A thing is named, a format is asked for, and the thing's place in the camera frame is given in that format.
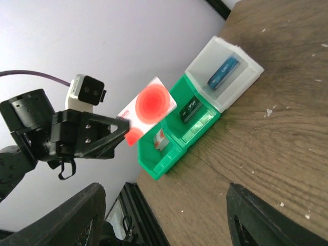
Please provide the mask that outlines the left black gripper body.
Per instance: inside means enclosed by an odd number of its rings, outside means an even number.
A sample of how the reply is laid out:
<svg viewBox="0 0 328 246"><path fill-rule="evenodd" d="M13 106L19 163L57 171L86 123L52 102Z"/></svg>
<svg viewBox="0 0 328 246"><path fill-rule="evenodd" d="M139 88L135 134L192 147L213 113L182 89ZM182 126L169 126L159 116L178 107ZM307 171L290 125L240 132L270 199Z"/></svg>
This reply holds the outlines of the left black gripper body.
<svg viewBox="0 0 328 246"><path fill-rule="evenodd" d="M80 114L75 110L57 112L52 117L50 140L47 142L47 154L43 161L49 167L61 168L59 179L68 179L76 173L76 142ZM111 158L84 158L84 159L111 159Z"/></svg>

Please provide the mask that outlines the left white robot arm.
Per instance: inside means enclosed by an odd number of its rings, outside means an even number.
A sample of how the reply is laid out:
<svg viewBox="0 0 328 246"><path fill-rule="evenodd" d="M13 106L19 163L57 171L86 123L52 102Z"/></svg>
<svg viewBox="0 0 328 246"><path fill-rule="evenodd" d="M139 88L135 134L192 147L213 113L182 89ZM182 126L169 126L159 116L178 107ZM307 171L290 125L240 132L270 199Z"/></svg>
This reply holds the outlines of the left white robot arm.
<svg viewBox="0 0 328 246"><path fill-rule="evenodd" d="M75 159L112 159L130 129L128 120L66 109L55 112L43 89L1 103L1 115L15 141L1 149L1 200L39 161L51 169Z"/></svg>

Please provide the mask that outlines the red circle card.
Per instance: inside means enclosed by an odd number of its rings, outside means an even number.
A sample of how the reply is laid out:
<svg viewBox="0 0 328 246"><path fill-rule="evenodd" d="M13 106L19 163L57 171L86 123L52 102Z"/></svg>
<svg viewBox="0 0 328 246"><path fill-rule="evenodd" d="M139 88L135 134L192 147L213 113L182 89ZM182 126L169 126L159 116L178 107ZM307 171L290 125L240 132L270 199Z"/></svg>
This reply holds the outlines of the red circle card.
<svg viewBox="0 0 328 246"><path fill-rule="evenodd" d="M146 133L177 108L177 102L158 77L118 114L130 122L125 134L129 146L136 144Z"/></svg>

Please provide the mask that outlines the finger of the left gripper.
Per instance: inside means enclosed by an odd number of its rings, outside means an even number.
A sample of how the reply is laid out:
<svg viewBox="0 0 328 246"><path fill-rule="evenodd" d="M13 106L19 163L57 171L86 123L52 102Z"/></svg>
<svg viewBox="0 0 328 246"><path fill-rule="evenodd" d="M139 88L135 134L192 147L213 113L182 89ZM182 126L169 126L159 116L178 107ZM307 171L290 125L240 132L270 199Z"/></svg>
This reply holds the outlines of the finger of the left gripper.
<svg viewBox="0 0 328 246"><path fill-rule="evenodd" d="M130 129L128 120L82 112L76 142L78 158L113 158Z"/></svg>

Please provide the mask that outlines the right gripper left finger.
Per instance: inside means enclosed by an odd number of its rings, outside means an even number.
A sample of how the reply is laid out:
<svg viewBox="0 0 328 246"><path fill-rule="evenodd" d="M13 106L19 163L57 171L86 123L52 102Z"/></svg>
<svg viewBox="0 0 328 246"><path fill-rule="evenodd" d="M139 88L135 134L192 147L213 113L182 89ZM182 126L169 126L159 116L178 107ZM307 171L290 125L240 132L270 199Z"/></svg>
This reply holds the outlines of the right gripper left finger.
<svg viewBox="0 0 328 246"><path fill-rule="evenodd" d="M1 245L99 245L105 196L102 185L92 183Z"/></svg>

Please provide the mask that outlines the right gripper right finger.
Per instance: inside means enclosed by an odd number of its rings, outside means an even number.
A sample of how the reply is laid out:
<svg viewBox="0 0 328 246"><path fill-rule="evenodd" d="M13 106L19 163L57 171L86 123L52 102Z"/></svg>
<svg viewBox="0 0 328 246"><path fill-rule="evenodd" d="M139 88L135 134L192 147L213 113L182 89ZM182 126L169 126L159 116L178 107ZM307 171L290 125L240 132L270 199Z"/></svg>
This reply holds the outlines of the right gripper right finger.
<svg viewBox="0 0 328 246"><path fill-rule="evenodd" d="M226 201L232 245L327 245L240 184L230 183Z"/></svg>

